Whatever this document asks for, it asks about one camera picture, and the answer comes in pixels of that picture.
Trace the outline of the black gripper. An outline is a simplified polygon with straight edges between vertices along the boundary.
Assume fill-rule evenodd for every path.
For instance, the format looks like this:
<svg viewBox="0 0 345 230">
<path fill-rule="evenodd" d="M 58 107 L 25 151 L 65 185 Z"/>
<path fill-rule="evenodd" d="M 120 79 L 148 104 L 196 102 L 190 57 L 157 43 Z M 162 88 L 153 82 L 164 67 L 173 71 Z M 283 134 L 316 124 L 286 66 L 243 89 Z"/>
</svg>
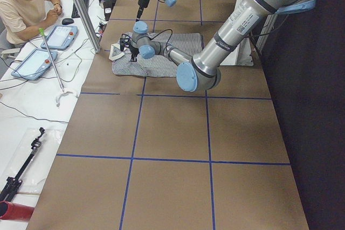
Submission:
<svg viewBox="0 0 345 230">
<path fill-rule="evenodd" d="M 144 9 L 148 7 L 148 1 L 147 0 L 138 0 L 138 5 L 139 5 L 139 9 L 138 9 L 137 16 L 136 16 L 136 22 L 140 21 L 140 18 L 144 12 Z"/>
<path fill-rule="evenodd" d="M 135 47 L 132 43 L 129 43 L 129 47 L 128 48 L 130 49 L 130 52 L 132 54 L 131 62 L 137 61 L 137 56 L 134 57 L 133 55 L 138 55 L 138 48 Z"/>
</svg>

